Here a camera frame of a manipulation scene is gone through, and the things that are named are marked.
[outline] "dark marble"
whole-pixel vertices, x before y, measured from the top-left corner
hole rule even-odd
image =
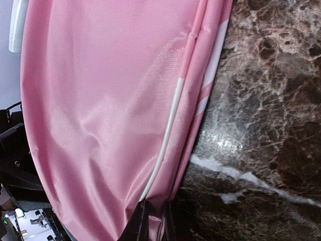
[[[197,240],[321,241],[321,1],[235,0],[177,212]]]

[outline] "wrinkled fabric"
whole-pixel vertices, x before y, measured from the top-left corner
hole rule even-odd
[[[77,240],[117,240],[131,217],[159,155],[200,2],[206,9],[169,145],[147,195],[156,207],[174,197],[188,162],[198,105],[214,78],[204,86],[204,75],[220,54],[212,49],[232,0],[29,2],[27,137],[46,194]]]

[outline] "pink fabric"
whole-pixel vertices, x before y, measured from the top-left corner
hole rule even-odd
[[[29,2],[21,67],[27,136],[48,198],[79,241],[121,235],[155,166],[185,70],[170,143],[147,199],[157,206],[174,196],[201,119],[194,116],[203,76],[231,2]],[[191,36],[197,39],[188,59]]]

